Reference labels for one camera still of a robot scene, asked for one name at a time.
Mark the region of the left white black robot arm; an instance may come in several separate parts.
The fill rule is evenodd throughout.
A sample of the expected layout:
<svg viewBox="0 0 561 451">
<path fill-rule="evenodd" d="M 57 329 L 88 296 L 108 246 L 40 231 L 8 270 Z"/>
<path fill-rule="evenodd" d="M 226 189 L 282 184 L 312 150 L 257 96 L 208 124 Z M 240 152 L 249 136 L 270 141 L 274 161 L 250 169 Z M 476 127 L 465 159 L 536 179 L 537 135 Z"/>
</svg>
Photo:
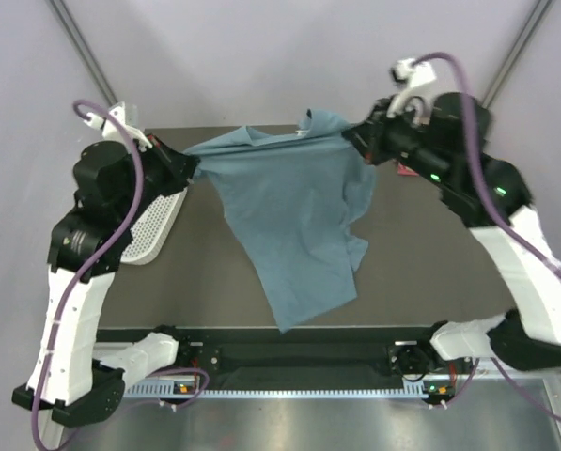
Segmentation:
<svg viewBox="0 0 561 451">
<path fill-rule="evenodd" d="M 66 428 L 107 420 L 126 389 L 164 368 L 182 372 L 192 362 L 191 348 L 167 326 L 110 357 L 96 359 L 93 349 L 133 225 L 155 202 L 180 199 L 198 163 L 144 133 L 127 103 L 102 109 L 76 101 L 73 107 L 101 140 L 86 147 L 73 167 L 74 204 L 51 233 L 39 356 L 29 380 L 12 394 L 16 405 L 47 410 Z"/>
</svg>

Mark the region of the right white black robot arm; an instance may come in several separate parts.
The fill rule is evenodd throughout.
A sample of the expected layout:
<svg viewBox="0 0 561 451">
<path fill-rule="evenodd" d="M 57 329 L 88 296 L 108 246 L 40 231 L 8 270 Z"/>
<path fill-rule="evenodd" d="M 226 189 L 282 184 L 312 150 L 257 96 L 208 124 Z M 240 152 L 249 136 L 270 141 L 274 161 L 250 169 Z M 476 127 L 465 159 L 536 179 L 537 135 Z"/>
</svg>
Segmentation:
<svg viewBox="0 0 561 451">
<path fill-rule="evenodd" d="M 434 324 L 418 348 L 431 372 L 470 357 L 496 359 L 519 371 L 561 369 L 561 262 L 546 242 L 534 197 L 518 168 L 486 154 L 491 112 L 469 92 L 437 96 L 426 122 L 410 102 L 435 82 L 430 55 L 401 59 L 391 70 L 396 94 L 376 101 L 344 137 L 372 165 L 389 161 L 435 185 L 442 202 L 484 247 L 514 300 L 504 314 Z"/>
</svg>

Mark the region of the blue t shirt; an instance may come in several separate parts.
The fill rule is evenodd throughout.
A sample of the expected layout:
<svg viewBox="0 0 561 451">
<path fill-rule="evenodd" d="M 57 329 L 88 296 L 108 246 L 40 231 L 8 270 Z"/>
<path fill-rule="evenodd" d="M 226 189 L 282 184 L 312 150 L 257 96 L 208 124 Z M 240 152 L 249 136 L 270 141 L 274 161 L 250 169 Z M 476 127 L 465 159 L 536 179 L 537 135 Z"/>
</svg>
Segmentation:
<svg viewBox="0 0 561 451">
<path fill-rule="evenodd" d="M 342 137 L 349 126 L 310 109 L 295 133 L 242 126 L 185 151 L 217 191 L 281 332 L 357 296 L 368 242 L 351 224 L 370 207 L 376 171 Z"/>
</svg>

